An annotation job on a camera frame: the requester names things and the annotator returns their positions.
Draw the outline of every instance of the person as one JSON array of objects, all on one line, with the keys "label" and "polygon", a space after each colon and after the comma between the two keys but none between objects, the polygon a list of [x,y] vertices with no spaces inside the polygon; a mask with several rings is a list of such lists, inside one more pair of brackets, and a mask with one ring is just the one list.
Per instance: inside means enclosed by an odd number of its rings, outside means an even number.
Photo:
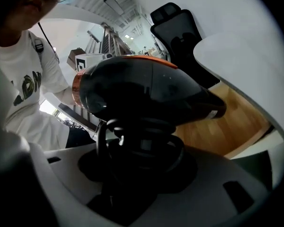
[{"label": "person", "polygon": [[15,0],[0,20],[0,69],[19,91],[5,121],[17,133],[44,150],[69,148],[94,142],[86,131],[71,129],[52,115],[39,111],[40,93],[53,93],[62,103],[74,105],[52,47],[28,31],[63,0]]},{"label": "person", "polygon": [[150,54],[148,53],[147,49],[146,49],[146,46],[144,47],[143,53],[144,53],[144,55],[150,55]]}]

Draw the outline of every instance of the ceiling light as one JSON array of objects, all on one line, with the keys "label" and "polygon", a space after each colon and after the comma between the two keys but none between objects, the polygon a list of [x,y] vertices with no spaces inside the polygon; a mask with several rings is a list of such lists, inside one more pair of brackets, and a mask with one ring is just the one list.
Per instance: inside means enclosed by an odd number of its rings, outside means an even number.
[{"label": "ceiling light", "polygon": [[104,3],[110,6],[117,14],[124,14],[123,9],[120,7],[119,3],[117,3],[116,0],[104,0]]}]

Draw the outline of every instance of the wooden floor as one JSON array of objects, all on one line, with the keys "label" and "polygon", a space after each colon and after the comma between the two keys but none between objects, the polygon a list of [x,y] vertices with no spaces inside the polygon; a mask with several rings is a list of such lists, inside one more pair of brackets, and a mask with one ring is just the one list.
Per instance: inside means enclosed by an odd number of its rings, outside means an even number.
[{"label": "wooden floor", "polygon": [[226,102],[225,115],[220,119],[180,125],[175,135],[188,146],[231,158],[259,140],[270,123],[227,85],[220,83],[211,91]]}]

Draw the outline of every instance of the white t-shirt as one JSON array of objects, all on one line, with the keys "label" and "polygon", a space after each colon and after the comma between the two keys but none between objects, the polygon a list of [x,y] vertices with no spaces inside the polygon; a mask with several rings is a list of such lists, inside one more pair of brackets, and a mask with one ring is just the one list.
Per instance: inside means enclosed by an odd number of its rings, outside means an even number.
[{"label": "white t-shirt", "polygon": [[10,47],[0,47],[0,69],[19,91],[6,118],[6,128],[37,143],[44,150],[65,148],[69,127],[39,111],[41,93],[58,93],[69,87],[55,54],[45,40],[40,58],[28,31]]}]

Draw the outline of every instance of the chair headrest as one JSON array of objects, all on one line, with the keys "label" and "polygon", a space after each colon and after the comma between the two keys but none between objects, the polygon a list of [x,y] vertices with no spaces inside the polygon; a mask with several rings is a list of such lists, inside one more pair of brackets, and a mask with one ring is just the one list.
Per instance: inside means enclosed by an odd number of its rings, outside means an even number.
[{"label": "chair headrest", "polygon": [[179,11],[181,11],[181,8],[177,4],[169,2],[163,5],[162,7],[158,8],[157,10],[153,11],[151,13],[151,19],[154,24],[157,24],[163,20],[168,19],[169,17],[171,17],[172,15],[174,15]]}]

